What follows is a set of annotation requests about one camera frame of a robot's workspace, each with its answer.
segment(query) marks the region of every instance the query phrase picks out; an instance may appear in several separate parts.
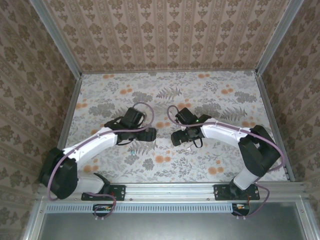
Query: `wall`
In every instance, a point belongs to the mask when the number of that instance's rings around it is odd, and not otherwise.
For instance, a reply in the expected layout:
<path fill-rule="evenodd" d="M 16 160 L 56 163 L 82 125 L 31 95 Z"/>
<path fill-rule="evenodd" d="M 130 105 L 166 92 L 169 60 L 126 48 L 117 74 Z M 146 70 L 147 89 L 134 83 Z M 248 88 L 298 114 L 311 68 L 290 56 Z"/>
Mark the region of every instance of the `wall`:
<path fill-rule="evenodd" d="M 0 1 L 0 239 L 18 239 L 75 78 L 28 0 Z"/>
<path fill-rule="evenodd" d="M 83 72 L 254 69 L 289 0 L 45 0 Z"/>
<path fill-rule="evenodd" d="M 297 181 L 320 219 L 320 1 L 305 0 L 262 75 Z"/>

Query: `perforated metal strip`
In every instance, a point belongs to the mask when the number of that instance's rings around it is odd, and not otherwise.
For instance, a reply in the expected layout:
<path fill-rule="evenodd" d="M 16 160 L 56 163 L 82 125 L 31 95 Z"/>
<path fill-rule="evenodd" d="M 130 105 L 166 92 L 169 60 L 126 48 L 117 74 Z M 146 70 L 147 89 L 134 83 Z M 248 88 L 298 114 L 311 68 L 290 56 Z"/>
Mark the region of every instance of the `perforated metal strip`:
<path fill-rule="evenodd" d="M 92 203 L 48 203 L 45 213 L 93 213 Z M 124 203 L 114 213 L 232 213 L 231 203 Z"/>

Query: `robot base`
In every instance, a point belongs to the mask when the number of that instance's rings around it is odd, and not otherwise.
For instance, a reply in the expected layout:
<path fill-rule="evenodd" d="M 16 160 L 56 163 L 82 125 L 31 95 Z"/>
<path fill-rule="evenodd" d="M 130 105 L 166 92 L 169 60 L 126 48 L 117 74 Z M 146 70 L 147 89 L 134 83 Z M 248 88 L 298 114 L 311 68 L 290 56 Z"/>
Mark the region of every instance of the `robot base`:
<path fill-rule="evenodd" d="M 227 201 L 227 200 L 260 200 L 258 187 L 251 184 L 246 190 L 239 192 L 234 195 L 231 193 L 230 184 L 216 184 L 213 185 L 214 198 L 216 201 Z"/>
<path fill-rule="evenodd" d="M 124 201 L 126 196 L 126 185 L 109 185 L 107 192 L 99 192 L 99 194 L 109 194 L 115 197 L 117 201 Z M 111 201 L 112 199 L 107 196 L 92 196 L 87 193 L 82 193 L 82 201 Z"/>

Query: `metal frame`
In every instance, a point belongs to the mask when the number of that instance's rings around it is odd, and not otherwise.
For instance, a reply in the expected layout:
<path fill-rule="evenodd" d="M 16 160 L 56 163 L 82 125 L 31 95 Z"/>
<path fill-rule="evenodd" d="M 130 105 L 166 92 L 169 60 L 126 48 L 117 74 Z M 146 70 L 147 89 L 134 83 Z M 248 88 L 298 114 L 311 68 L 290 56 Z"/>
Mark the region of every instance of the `metal frame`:
<path fill-rule="evenodd" d="M 67 140 L 68 140 L 68 135 L 69 135 L 69 131 L 70 131 L 70 126 L 72 123 L 72 118 L 74 117 L 74 112 L 76 109 L 76 105 L 77 105 L 77 101 L 78 101 L 78 97 L 80 94 L 80 90 L 81 90 L 81 85 L 82 85 L 82 79 L 79 78 L 76 82 L 75 82 L 75 86 L 73 89 L 73 93 L 72 93 L 72 97 L 70 100 L 70 104 L 68 107 L 68 111 L 66 112 L 66 116 L 64 119 L 64 124 L 62 127 L 62 131 L 61 131 L 61 135 L 58 141 L 58 145 L 57 148 L 58 149 L 64 149 L 66 144 L 67 144 Z"/>
<path fill-rule="evenodd" d="M 262 75 L 268 66 L 272 56 L 275 54 L 279 44 L 284 38 L 288 28 L 290 27 L 292 21 L 294 20 L 297 12 L 299 11 L 304 0 L 291 0 L 282 15 L 281 20 L 276 26 L 274 33 L 268 42 L 257 66 L 257 71 Z"/>
<path fill-rule="evenodd" d="M 210 69 L 210 68 L 201 68 L 201 69 L 149 69 L 149 70 L 126 70 L 126 71 L 83 71 L 84 75 L 93 75 L 93 74 L 156 74 L 156 73 L 180 73 L 180 72 L 237 72 L 237 71 L 254 71 L 254 68 L 221 68 L 221 69 Z"/>
<path fill-rule="evenodd" d="M 45 209 L 46 214 L 66 214 L 66 213 L 86 213 L 93 214 L 95 203 L 48 203 Z M 125 214 L 182 214 L 182 213 L 232 213 L 232 203 L 216 203 L 209 202 L 206 204 L 199 203 L 132 203 L 118 202 L 113 210 L 113 213 Z M 105 213 L 105 211 L 97 210 L 96 213 Z"/>
<path fill-rule="evenodd" d="M 267 117 L 269 119 L 269 123 L 270 123 L 270 126 L 271 126 L 271 130 L 272 130 L 272 133 L 273 133 L 273 137 L 274 137 L 275 143 L 282 150 L 285 158 L 289 159 L 288 155 L 287 155 L 287 152 L 286 152 L 286 149 L 285 149 L 284 142 L 282 141 L 282 138 L 281 138 L 281 134 L 280 134 L 280 131 L 279 131 L 279 128 L 278 128 L 278 125 L 277 125 L 277 121 L 276 121 L 274 112 L 273 112 L 272 107 L 271 107 L 271 103 L 269 101 L 269 97 L 268 97 L 267 90 L 266 90 L 264 81 L 262 79 L 262 76 L 260 74 L 258 74 L 258 73 L 254 73 L 254 75 L 255 75 L 256 82 L 258 84 L 258 88 L 259 88 L 260 95 L 261 95 L 261 98 L 262 98 L 262 102 L 263 102 L 263 105 L 264 105 L 264 108 L 265 108 L 265 111 L 266 111 L 266 115 L 267 115 Z M 291 168 L 291 165 L 290 165 L 289 162 L 285 163 L 285 168 L 287 170 L 287 175 L 288 175 L 289 180 L 294 182 L 295 181 L 295 176 L 294 176 L 294 173 L 292 171 L 292 168 Z"/>
<path fill-rule="evenodd" d="M 142 204 L 154 206 L 156 204 L 198 204 L 198 206 L 212 206 L 214 204 L 243 203 L 244 201 L 216 201 L 213 185 L 226 184 L 227 182 L 207 183 L 124 183 L 126 185 L 126 206 Z M 319 240 L 319 230 L 315 224 L 315 218 L 308 203 L 308 196 L 302 182 L 260 182 L 270 190 L 268 202 L 272 203 L 295 203 L 299 212 L 300 221 L 307 240 Z M 260 200 L 253 203 L 261 203 L 267 195 L 267 191 L 260 189 Z M 36 240 L 39 237 L 43 220 L 46 214 L 47 204 L 46 188 L 42 187 L 38 193 L 36 204 L 32 211 L 27 226 L 24 240 Z M 88 204 L 109 204 L 110 201 L 81 201 L 80 194 L 59 200 L 57 204 L 73 204 L 75 206 Z"/>
<path fill-rule="evenodd" d="M 43 0 L 30 0 L 32 6 L 34 7 L 36 13 L 39 15 L 41 21 L 43 22 L 46 30 L 52 37 L 55 45 L 59 49 L 59 52 L 63 56 L 66 64 L 69 66 L 71 72 L 73 73 L 75 79 L 79 79 L 81 76 L 81 68 L 74 58 L 73 53 L 68 48 L 63 35 L 59 32 L 53 18 L 51 17 L 48 9 L 46 8 L 45 1 Z"/>

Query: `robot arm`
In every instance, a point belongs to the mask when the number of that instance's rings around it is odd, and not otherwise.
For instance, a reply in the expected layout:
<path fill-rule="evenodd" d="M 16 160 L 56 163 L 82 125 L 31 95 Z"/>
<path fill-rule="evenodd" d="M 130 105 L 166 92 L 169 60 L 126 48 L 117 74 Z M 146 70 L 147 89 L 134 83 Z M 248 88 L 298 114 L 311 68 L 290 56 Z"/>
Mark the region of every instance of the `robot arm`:
<path fill-rule="evenodd" d="M 155 128 L 137 132 L 125 131 L 138 130 L 145 117 L 142 112 L 130 107 L 124 116 L 107 122 L 103 128 L 87 139 L 63 150 L 56 147 L 51 149 L 40 171 L 39 181 L 47 187 L 52 171 L 58 161 L 67 153 L 74 151 L 66 158 L 54 175 L 50 190 L 59 199 L 65 199 L 72 193 L 105 192 L 106 190 L 104 189 L 110 186 L 110 182 L 107 179 L 97 173 L 78 174 L 78 169 L 81 169 L 88 160 L 103 150 L 118 145 L 124 140 L 154 141 L 157 135 Z M 118 130 L 122 132 L 105 134 Z"/>
<path fill-rule="evenodd" d="M 184 125 L 212 122 L 215 124 L 186 127 L 172 133 L 171 140 L 174 146 L 184 142 L 195 142 L 198 139 L 200 139 L 202 146 L 202 138 L 211 138 L 240 149 L 245 167 L 229 184 L 230 194 L 235 199 L 243 195 L 244 191 L 255 181 L 263 177 L 280 157 L 279 152 L 265 141 L 243 133 L 233 125 L 225 123 L 220 125 L 217 120 L 208 115 L 202 115 L 198 118 L 185 107 L 175 117 L 178 122 Z M 260 125 L 256 125 L 254 128 L 242 129 L 274 143 L 265 128 Z"/>

